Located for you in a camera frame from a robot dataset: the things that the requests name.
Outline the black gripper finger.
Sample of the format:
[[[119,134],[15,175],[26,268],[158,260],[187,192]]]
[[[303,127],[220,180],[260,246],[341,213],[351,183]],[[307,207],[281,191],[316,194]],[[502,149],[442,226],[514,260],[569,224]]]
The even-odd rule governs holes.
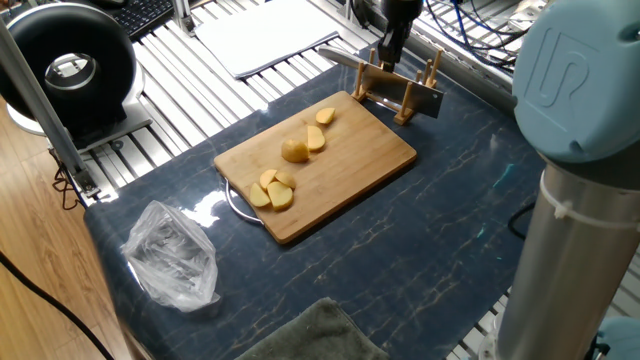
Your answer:
[[[400,30],[397,24],[387,25],[378,43],[378,57],[382,70],[392,73],[400,59]]]
[[[411,28],[412,28],[411,22],[403,22],[397,26],[397,30],[398,30],[397,59],[401,58],[401,54],[405,46],[405,43],[410,36]]]

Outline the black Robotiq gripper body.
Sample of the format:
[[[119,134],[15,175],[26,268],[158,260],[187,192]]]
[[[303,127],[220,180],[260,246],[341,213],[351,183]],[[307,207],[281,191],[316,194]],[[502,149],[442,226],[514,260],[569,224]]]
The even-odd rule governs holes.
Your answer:
[[[423,11],[423,0],[382,0],[381,11],[389,25],[410,24]]]

